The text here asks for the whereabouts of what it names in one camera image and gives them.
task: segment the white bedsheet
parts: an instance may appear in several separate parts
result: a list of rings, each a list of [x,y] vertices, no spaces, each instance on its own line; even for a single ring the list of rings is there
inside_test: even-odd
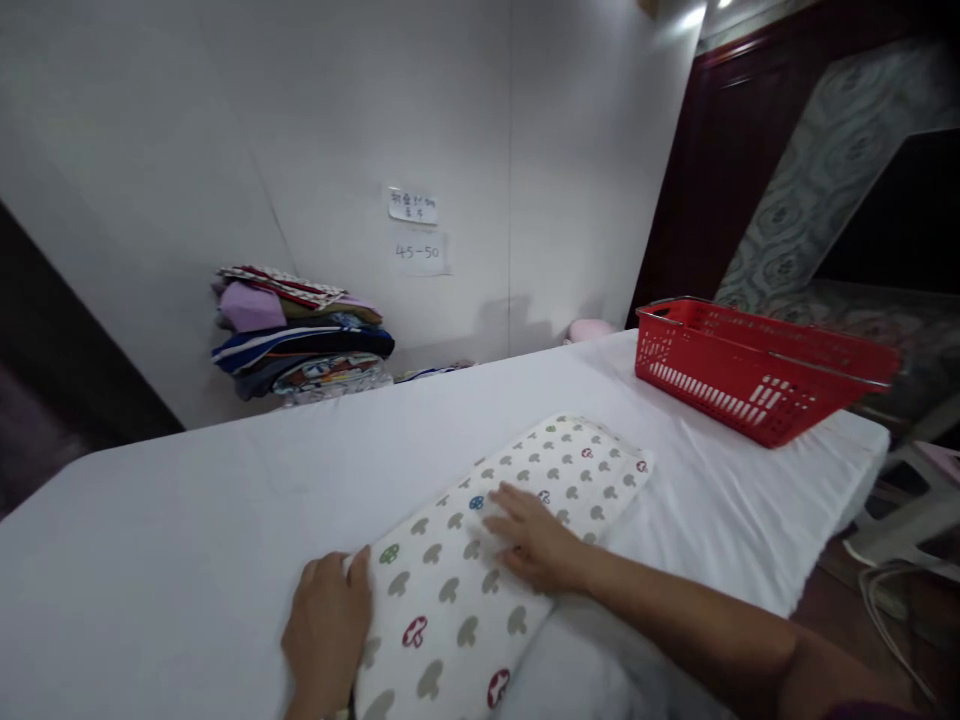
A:
[[[0,716],[279,716],[302,565],[380,537],[560,410],[657,454],[614,550],[788,614],[886,431],[838,413],[765,450],[637,380],[635,344],[619,333],[74,463],[0,523]],[[702,700],[687,682],[566,602],[500,717],[682,714]]]

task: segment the person's right hand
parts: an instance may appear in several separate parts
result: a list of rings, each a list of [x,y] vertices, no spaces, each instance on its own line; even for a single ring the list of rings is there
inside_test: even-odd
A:
[[[593,549],[530,493],[500,483],[490,498],[508,517],[488,517],[483,524],[514,546],[500,553],[503,564],[540,592],[582,592]]]

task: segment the paper sign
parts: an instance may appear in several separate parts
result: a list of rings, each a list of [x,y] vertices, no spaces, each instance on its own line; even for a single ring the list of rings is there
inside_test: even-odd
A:
[[[437,224],[437,199],[426,195],[415,195],[400,188],[387,188],[389,200],[387,209],[390,217],[406,222]]]
[[[453,274],[447,255],[446,233],[394,225],[390,233],[390,248],[397,269],[403,275],[429,277]]]

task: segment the floor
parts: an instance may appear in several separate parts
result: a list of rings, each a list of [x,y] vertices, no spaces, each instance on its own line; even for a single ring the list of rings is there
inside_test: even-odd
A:
[[[804,588],[793,619],[840,646],[883,678],[894,692],[913,698],[925,715],[934,714],[916,691],[907,673],[877,634],[870,621],[856,574],[864,566],[850,558],[839,541],[824,550]],[[884,614],[884,620],[901,652],[937,695],[947,717],[960,716],[960,587],[932,576],[913,576],[890,582],[894,599],[911,613],[907,622]],[[936,646],[921,639],[932,638]]]

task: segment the person's left hand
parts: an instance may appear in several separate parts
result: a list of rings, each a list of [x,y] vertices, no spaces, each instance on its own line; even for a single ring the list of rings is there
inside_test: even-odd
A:
[[[353,559],[346,577],[341,569],[345,557],[345,553],[330,553],[311,560],[294,593],[280,641],[296,682],[288,720],[316,720],[350,702],[372,617],[367,580],[370,546]]]

